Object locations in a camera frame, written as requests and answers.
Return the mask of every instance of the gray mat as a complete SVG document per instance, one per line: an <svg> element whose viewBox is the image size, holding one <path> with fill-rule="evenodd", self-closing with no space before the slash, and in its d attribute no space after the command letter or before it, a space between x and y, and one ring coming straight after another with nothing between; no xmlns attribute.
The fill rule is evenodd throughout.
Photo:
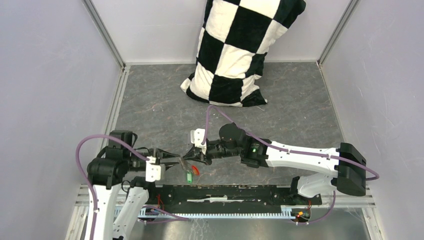
<svg viewBox="0 0 424 240"><path fill-rule="evenodd" d="M180 84L195 69L193 64L136 65L130 68L116 129L132 130L136 147L157 147L178 154L190 148L190 130L205 127L207 104L187 97ZM287 145L338 147L341 131L316 63L266 63L256 81L267 105L221 107L238 125L261 138ZM210 140L218 139L227 120L212 110ZM200 171L193 184L290 184L293 177L312 172L289 168L250 168L239 157L216 159L210 166L193 162ZM142 173L127 174L126 179ZM177 165L157 184L187 184Z"/></svg>

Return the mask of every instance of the white wall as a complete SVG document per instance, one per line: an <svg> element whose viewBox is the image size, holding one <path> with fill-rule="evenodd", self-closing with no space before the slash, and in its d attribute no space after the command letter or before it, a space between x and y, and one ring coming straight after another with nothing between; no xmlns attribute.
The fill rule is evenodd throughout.
<svg viewBox="0 0 424 240"><path fill-rule="evenodd" d="M323 65L346 139L381 175L369 185L389 240L424 234L423 12L418 0L359 2Z"/></svg>
<svg viewBox="0 0 424 240"><path fill-rule="evenodd" d="M0 239L65 238L119 73L82 1L0 3Z"/></svg>
<svg viewBox="0 0 424 240"><path fill-rule="evenodd" d="M195 62L206 0L93 2L125 62ZM305 2L305 12L270 48L267 61L317 60L349 0Z"/></svg>

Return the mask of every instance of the black and white checkered cushion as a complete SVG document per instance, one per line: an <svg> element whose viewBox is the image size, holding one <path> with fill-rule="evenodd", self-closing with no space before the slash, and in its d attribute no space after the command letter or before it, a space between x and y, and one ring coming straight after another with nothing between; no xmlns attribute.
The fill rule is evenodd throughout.
<svg viewBox="0 0 424 240"><path fill-rule="evenodd" d="M213 105L266 104L255 80L262 77L269 47L305 6L303 0L208 0L196 69L181 89Z"/></svg>

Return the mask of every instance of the metal corner post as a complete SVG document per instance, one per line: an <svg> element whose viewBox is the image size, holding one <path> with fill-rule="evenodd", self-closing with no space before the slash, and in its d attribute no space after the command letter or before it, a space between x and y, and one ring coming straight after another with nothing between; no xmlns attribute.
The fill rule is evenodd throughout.
<svg viewBox="0 0 424 240"><path fill-rule="evenodd" d="M361 0L350 0L349 4L346 7L346 10L344 10L344 13L340 18L340 21L338 21L337 26L335 27L330 39L328 40L327 45L324 48L324 51L322 51L321 56L319 56L319 59L318 59L319 66L322 66L322 64L325 62L334 44L336 43L337 39L339 38L340 34L342 33L343 29L345 28L346 24L348 23L349 19L352 16L352 13L356 9L360 1Z"/></svg>
<svg viewBox="0 0 424 240"><path fill-rule="evenodd" d="M102 19L100 18L99 13L96 10L96 7L93 4L92 0L82 0L85 7L87 8L88 13L90 14L91 18L94 21L94 24L96 25L98 31L100 32L101 36L103 37L104 41L106 42L107 46L109 47L110 51L112 52L113 57L115 58L116 62L120 65L121 68L125 68L125 62L122 59L117 47L114 44L114 41L112 41L111 36L108 33L108 30L105 27L105 24L103 23Z"/></svg>

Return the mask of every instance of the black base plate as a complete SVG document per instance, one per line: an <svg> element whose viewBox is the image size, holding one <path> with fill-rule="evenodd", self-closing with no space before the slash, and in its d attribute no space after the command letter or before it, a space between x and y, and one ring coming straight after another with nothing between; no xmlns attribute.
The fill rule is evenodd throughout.
<svg viewBox="0 0 424 240"><path fill-rule="evenodd" d="M158 195L164 209L180 214L255 214L281 213L281 205L322 205L321 196L307 198L290 194L290 187L278 185L163 185L156 186L148 205L158 204ZM213 197L227 197L242 202L189 202Z"/></svg>

